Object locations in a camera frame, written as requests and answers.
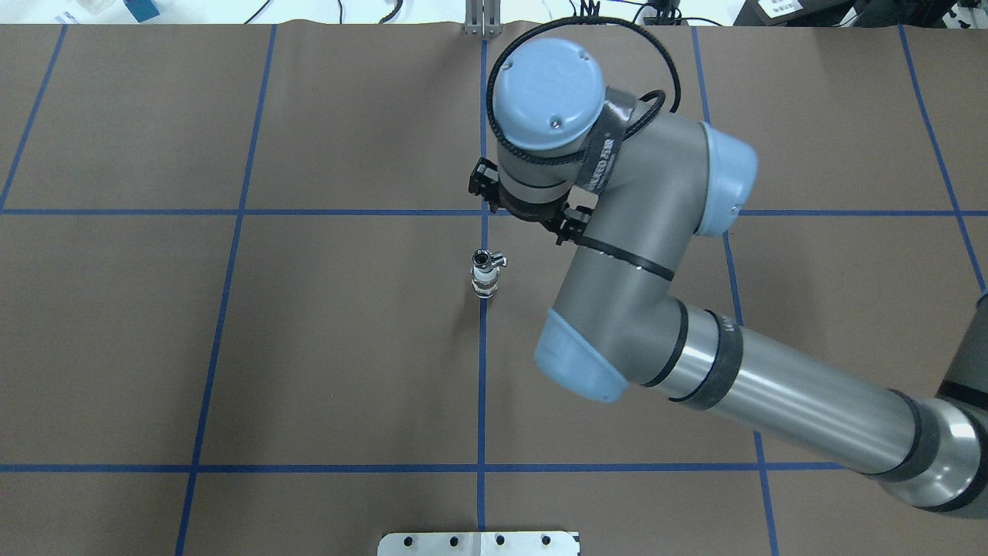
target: black rubber ring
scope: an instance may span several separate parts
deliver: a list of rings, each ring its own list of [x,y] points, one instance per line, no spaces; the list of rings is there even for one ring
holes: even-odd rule
[[[981,462],[978,464],[978,470],[974,473],[971,483],[967,485],[967,489],[964,492],[960,493],[960,496],[945,504],[927,506],[920,508],[920,510],[932,511],[934,513],[960,510],[977,500],[981,496],[981,493],[984,492],[985,486],[988,485],[988,432],[985,431],[985,427],[981,424],[981,421],[972,414],[961,408],[957,409],[967,417],[967,420],[971,421],[971,427],[974,428],[974,433],[978,437],[978,443],[981,444]]]
[[[631,264],[632,266],[640,266],[642,270],[647,270],[659,278],[663,278],[670,282],[672,282],[673,278],[676,276],[675,272],[662,266],[661,264],[652,262],[647,258],[639,257],[638,255],[625,251],[620,247],[615,247],[609,243],[604,243],[603,241],[593,239],[592,237],[586,237],[584,235],[583,237],[577,239],[575,243],[582,247],[588,247],[601,251],[603,254],[610,255],[615,259],[620,259],[628,264]]]
[[[690,329],[690,315],[687,313],[686,306],[683,305],[683,302],[676,300],[676,303],[680,306],[680,332],[676,336],[676,346],[673,347],[672,355],[669,356],[669,360],[666,361],[666,365],[662,367],[659,374],[642,385],[645,388],[651,388],[666,380],[669,373],[673,372],[673,368],[676,367],[676,363],[679,363],[679,358],[683,356],[683,348],[686,346],[686,333]]]
[[[971,388],[969,386],[964,386],[963,384],[958,384],[949,380],[944,380],[940,383],[940,389],[937,390],[938,397],[951,398],[952,400],[957,400],[968,404],[969,406],[974,406],[979,410],[988,412],[988,392],[982,392],[977,388]]]
[[[916,425],[913,444],[899,465],[882,473],[862,473],[862,475],[884,483],[901,483],[919,477],[933,465],[933,460],[937,458],[937,452],[940,450],[940,427],[937,425],[937,416],[932,410],[916,403],[898,390],[889,390],[889,392],[902,398],[913,414],[913,422]]]
[[[727,396],[741,371],[741,359],[744,356],[741,326],[724,315],[707,312],[717,319],[718,324],[717,351],[713,356],[710,372],[706,373],[703,382],[695,390],[683,398],[669,399],[699,411],[709,410]]]

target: horizontal blue line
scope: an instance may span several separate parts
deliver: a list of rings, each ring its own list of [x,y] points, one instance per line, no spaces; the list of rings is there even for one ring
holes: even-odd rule
[[[769,471],[830,471],[844,469],[833,462],[766,463]],[[0,473],[189,473],[192,465],[127,464],[0,464]],[[396,465],[199,465],[199,473],[476,473],[478,466],[463,464]],[[758,471],[758,463],[494,463],[484,466],[487,473],[668,473],[706,471]]]
[[[476,217],[485,211],[458,209],[247,209],[248,216],[369,216],[369,217]],[[237,209],[3,209],[0,214],[22,216],[236,216]],[[960,211],[965,217],[988,217],[988,211]],[[754,209],[743,217],[955,217],[954,211],[880,211]],[[498,217],[510,217],[498,211]]]
[[[0,463],[0,473],[189,473],[190,465]]]

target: blue cap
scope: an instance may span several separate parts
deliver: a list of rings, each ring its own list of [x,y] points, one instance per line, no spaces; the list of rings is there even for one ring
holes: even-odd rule
[[[564,39],[519,46],[497,76],[494,117],[510,142],[550,150],[573,142],[604,109],[604,74],[582,47]]]
[[[697,235],[717,237],[734,224],[758,174],[758,154],[748,143],[704,123],[709,151],[706,206]]]
[[[535,364],[559,386],[597,402],[616,402],[627,388],[615,366],[553,309],[535,348]]]

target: white metal plate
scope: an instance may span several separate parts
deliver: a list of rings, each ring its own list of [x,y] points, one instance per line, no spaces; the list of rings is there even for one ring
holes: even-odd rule
[[[425,554],[430,556],[434,554],[580,556],[580,533],[567,531],[390,533],[377,544],[377,556]]]

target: white label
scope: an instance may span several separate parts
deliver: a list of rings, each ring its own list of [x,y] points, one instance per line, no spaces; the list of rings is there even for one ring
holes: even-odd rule
[[[779,18],[802,9],[798,0],[758,0],[758,5],[770,18]]]

